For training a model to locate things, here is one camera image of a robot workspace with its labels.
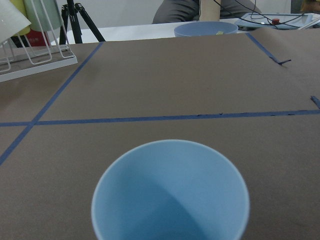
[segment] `light blue cup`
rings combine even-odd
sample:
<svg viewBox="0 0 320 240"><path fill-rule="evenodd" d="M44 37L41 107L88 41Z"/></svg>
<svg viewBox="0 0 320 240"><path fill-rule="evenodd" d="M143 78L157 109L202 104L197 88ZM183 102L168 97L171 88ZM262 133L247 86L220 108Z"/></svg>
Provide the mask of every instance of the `light blue cup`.
<svg viewBox="0 0 320 240"><path fill-rule="evenodd" d="M249 194L212 148L160 140L119 157L102 175L91 217L99 240L239 240Z"/></svg>
<svg viewBox="0 0 320 240"><path fill-rule="evenodd" d="M238 26L222 21L196 21L177 26L174 29L176 37L208 36L217 34L235 34Z"/></svg>

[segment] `cardboard tube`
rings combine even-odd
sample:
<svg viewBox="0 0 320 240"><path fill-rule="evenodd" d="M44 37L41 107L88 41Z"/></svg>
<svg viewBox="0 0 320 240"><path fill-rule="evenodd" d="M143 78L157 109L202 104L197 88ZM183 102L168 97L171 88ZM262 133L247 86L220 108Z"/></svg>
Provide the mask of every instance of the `cardboard tube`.
<svg viewBox="0 0 320 240"><path fill-rule="evenodd" d="M60 19L60 13L57 6L57 3L55 0L43 0L44 8L41 3L41 0L24 0L24 5L26 9L27 18L31 22L31 29L41 32L41 27L44 32L50 31L50 24L49 21L53 27L53 29L60 28L62 26L62 22Z"/></svg>
<svg viewBox="0 0 320 240"><path fill-rule="evenodd" d="M10 2L20 11L20 13L22 13L25 17L27 17L24 0L10 0ZM30 27L27 26L19 32L19 35L26 35L29 32L30 32Z"/></svg>
<svg viewBox="0 0 320 240"><path fill-rule="evenodd" d="M200 1L200 21L219 21L220 6L213 0Z"/></svg>
<svg viewBox="0 0 320 240"><path fill-rule="evenodd" d="M0 0L0 44L31 22L8 0Z"/></svg>

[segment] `blue tape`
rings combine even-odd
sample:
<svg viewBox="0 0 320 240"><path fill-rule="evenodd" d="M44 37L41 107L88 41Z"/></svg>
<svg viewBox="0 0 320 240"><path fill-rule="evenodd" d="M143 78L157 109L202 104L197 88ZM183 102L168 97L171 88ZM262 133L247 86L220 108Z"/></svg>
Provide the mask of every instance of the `blue tape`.
<svg viewBox="0 0 320 240"><path fill-rule="evenodd" d="M315 105L320 109L320 100L318 98L316 98L315 96L311 96L310 98L314 103Z"/></svg>
<svg viewBox="0 0 320 240"><path fill-rule="evenodd" d="M269 58L271 58L274 62L276 62L279 65L285 64L287 62L290 62L291 59L279 61L271 52L269 52L254 36L252 36L249 32L245 33L252 42L255 43Z"/></svg>
<svg viewBox="0 0 320 240"><path fill-rule="evenodd" d="M17 121L17 122L0 122L0 127L19 127L28 126L30 121Z"/></svg>
<svg viewBox="0 0 320 240"><path fill-rule="evenodd" d="M87 62L93 57L93 55L99 50L103 42L100 42L98 46L90 53L90 55L80 64L80 66L72 73L72 75L65 81L65 83L58 89L58 91L52 96L52 98L46 103L46 105L40 110L40 112L33 118L31 122L28 123L26 128L18 135L18 137L10 144L10 146L4 151L0 156L0 166L9 157L13 150L19 145L19 143L25 138L25 136L30 132L34 125L39 121L39 119L45 114L45 112L50 108L50 106L55 102L58 96L63 92L63 90L68 86L68 84L75 78L79 71L87 64Z"/></svg>
<svg viewBox="0 0 320 240"><path fill-rule="evenodd" d="M195 119L230 119L230 118L256 118L296 115L318 115L320 110L297 110L297 111L267 111L267 112L243 112L243 113L219 113L219 114L197 114L177 116L145 116L145 117L118 117L97 119L75 119L75 120L51 120L39 121L36 125L68 125L68 124L97 124L97 123L125 123L125 122L147 122L147 121L169 121L169 120L195 120Z"/></svg>

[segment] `white wire rack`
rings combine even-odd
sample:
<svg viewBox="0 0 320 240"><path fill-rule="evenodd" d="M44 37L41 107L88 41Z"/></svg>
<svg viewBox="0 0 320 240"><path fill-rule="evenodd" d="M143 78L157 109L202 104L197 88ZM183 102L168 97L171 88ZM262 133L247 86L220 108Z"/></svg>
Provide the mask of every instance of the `white wire rack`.
<svg viewBox="0 0 320 240"><path fill-rule="evenodd" d="M34 0L30 0L34 10L34 16L41 29L41 35L44 39L45 46L31 47L28 38L25 37L26 42L30 46L26 47L19 34L17 34L17 36L22 48L13 46L10 39L4 41L0 45L0 82L61 68L78 62L77 57L71 51L64 24L61 24L61 26L67 44L59 45L58 38L48 15L48 11L51 11L51 9L46 9L43 0L38 1L41 3L40 6L43 9L49 25L49 30L46 31L43 29L43 22L39 18ZM53 42L55 42L55 46L50 44L50 37L52 37Z"/></svg>

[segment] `tripod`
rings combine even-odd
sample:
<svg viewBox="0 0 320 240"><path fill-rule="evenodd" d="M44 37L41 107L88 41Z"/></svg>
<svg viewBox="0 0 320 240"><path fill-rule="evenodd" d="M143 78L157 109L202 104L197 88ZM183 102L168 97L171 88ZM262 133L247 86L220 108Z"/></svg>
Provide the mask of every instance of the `tripod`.
<svg viewBox="0 0 320 240"><path fill-rule="evenodd" d="M67 0L67 4L62 6L61 16L62 16L65 31L67 31L67 28L68 28L68 16L69 16L75 43L82 44L81 29L80 29L80 25L77 17L78 12L80 13L85 23L90 28L91 32L94 34L96 39L99 42L105 42L106 40L101 35L98 28L96 27L96 25L94 24L94 22L92 21L88 13L86 12L85 8L81 5L81 3L74 4L73 0ZM66 44L65 31L63 27L60 28L60 40L59 40L60 45Z"/></svg>

